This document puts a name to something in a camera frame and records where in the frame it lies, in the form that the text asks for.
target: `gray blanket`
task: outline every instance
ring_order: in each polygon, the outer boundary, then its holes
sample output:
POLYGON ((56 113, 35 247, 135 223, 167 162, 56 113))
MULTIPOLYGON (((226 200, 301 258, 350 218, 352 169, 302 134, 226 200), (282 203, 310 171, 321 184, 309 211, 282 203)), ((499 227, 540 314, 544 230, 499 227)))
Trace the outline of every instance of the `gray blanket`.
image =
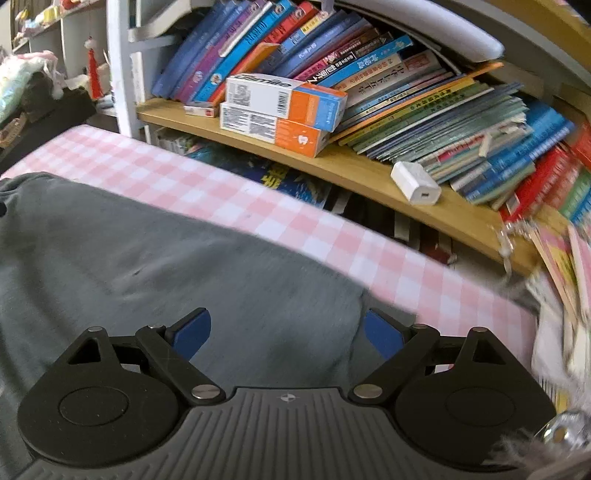
POLYGON ((49 174, 3 181, 0 201, 2 479, 30 461, 20 400, 92 325, 132 335, 206 307, 212 334, 192 363, 228 392, 346 391, 381 361, 359 328, 375 300, 302 255, 49 174))

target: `orange and white box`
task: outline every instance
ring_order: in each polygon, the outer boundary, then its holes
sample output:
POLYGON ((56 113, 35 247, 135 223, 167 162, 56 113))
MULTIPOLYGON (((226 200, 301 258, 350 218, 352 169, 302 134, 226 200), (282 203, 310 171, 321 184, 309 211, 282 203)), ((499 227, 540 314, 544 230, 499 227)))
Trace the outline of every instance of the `orange and white box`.
POLYGON ((220 105, 220 126, 278 147, 315 157, 328 143, 330 133, 285 118, 251 112, 224 102, 220 105))
POLYGON ((333 132, 345 113, 347 93, 274 75, 240 73, 226 80, 226 101, 333 132))

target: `ribbed plastic surface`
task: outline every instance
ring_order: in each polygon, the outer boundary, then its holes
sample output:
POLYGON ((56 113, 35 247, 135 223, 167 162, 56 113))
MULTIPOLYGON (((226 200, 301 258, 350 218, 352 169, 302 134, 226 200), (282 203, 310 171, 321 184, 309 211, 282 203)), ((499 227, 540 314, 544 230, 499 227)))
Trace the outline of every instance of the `ribbed plastic surface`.
POLYGON ((422 457, 379 408, 337 389, 239 388, 192 409, 179 430, 141 459, 80 470, 36 461, 18 480, 517 480, 515 471, 468 473, 422 457))

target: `pink checkered bedsheet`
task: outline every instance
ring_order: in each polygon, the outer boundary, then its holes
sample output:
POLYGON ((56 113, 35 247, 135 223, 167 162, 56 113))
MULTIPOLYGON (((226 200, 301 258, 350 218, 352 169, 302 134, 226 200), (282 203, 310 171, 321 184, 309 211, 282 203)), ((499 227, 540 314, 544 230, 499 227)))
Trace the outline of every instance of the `pink checkered bedsheet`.
POLYGON ((46 143, 3 177, 46 171, 251 233, 366 285, 442 335, 492 330, 526 366, 534 317, 382 235, 232 173, 87 125, 46 143))

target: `green book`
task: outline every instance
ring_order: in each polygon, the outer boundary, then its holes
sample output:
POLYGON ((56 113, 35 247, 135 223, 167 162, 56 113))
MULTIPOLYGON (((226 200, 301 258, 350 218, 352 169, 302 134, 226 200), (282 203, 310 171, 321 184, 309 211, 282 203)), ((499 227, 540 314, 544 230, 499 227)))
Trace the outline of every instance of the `green book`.
POLYGON ((573 188, 566 197, 564 204, 560 208, 560 213, 566 217, 571 218, 574 211, 579 206, 579 203, 585 198, 589 189, 591 188, 591 174, 586 168, 581 170, 579 177, 574 182, 573 188))

